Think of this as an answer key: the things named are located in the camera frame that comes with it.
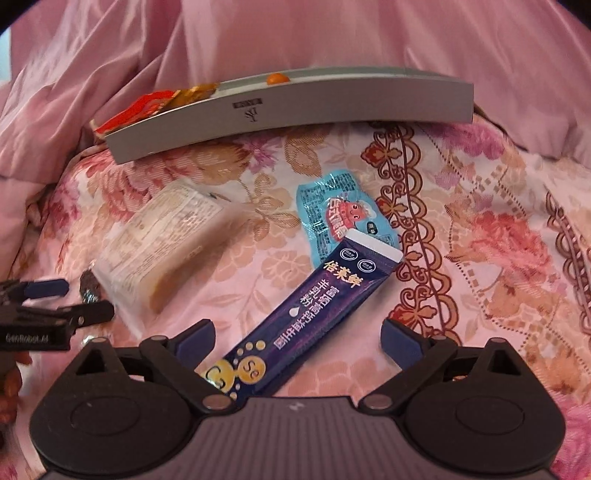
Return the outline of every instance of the round white logo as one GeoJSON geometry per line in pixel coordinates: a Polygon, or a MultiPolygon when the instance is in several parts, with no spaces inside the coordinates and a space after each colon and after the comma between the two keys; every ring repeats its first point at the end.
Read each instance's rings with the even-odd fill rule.
{"type": "Polygon", "coordinates": [[[352,248],[343,248],[340,251],[340,257],[343,260],[355,260],[358,256],[359,254],[352,248]]]}
{"type": "Polygon", "coordinates": [[[375,263],[371,260],[359,260],[357,267],[365,273],[371,273],[375,270],[375,263]]]}

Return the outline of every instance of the metal screw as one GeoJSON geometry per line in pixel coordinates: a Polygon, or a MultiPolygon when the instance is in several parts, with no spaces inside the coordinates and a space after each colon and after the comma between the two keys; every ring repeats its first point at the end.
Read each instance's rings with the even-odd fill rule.
{"type": "Polygon", "coordinates": [[[365,397],[363,403],[372,410],[386,410],[392,406],[392,399],[387,395],[375,393],[365,397]]]}
{"type": "Polygon", "coordinates": [[[216,393],[203,399],[203,406],[209,410],[225,410],[232,405],[232,400],[225,395],[216,393]]]}

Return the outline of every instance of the floral bedsheet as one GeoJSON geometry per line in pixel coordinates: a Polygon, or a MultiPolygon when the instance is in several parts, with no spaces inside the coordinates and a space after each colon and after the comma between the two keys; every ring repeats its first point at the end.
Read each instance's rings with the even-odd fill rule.
{"type": "MultiPolygon", "coordinates": [[[[280,391],[351,395],[397,372],[380,351],[385,317],[462,345],[507,338],[565,415],[553,465],[563,480],[591,479],[591,171],[567,158],[518,151],[480,117],[472,125],[353,124],[267,131],[179,148],[117,166],[108,150],[73,165],[29,211],[14,275],[59,275],[78,301],[82,271],[168,182],[186,176],[258,219],[182,288],[148,332],[175,335],[211,318],[204,368],[252,330],[311,271],[296,213],[301,183],[348,168],[400,236],[405,261],[280,391]]],[[[35,478],[28,439],[38,399],[87,335],[134,345],[125,325],[79,332],[70,353],[41,354],[25,373],[22,405],[0,478],[35,478]]]]}

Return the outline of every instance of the bed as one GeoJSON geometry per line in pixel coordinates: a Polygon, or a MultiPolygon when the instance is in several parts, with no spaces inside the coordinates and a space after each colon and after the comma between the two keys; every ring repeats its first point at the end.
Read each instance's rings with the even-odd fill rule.
{"type": "MultiPolygon", "coordinates": [[[[394,375],[379,348],[386,317],[462,345],[503,336],[566,418],[553,471],[563,480],[591,478],[591,33],[550,0],[344,8],[334,1],[314,4],[312,14],[308,7],[45,0],[22,17],[12,33],[17,74],[2,87],[2,275],[62,276],[73,287],[63,303],[74,303],[106,234],[170,181],[189,177],[252,203],[258,216],[245,233],[212,255],[148,325],[148,335],[174,335],[211,318],[218,342],[206,368],[311,271],[297,186],[348,168],[398,232],[405,262],[279,394],[356,400],[394,375]],[[32,33],[50,7],[46,28],[32,33]],[[15,42],[25,33],[27,41],[15,42]],[[90,120],[99,124],[155,89],[327,64],[462,77],[475,83],[486,118],[289,128],[123,166],[89,135],[90,120]]],[[[89,335],[138,342],[117,318],[79,332],[70,353],[36,355],[23,370],[0,478],[42,473],[28,418],[89,335]]]]}

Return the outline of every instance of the blue snack packet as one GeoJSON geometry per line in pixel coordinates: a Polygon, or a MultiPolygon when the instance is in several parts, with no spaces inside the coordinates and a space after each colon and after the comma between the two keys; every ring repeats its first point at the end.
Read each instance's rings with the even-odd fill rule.
{"type": "Polygon", "coordinates": [[[400,250],[350,229],[324,263],[204,377],[239,406],[248,397],[275,393],[401,261],[400,250]]]}
{"type": "Polygon", "coordinates": [[[296,203],[315,267],[329,256],[351,228],[392,247],[400,247],[398,235],[388,219],[359,188],[348,170],[335,170],[312,183],[300,185],[296,203]]]}

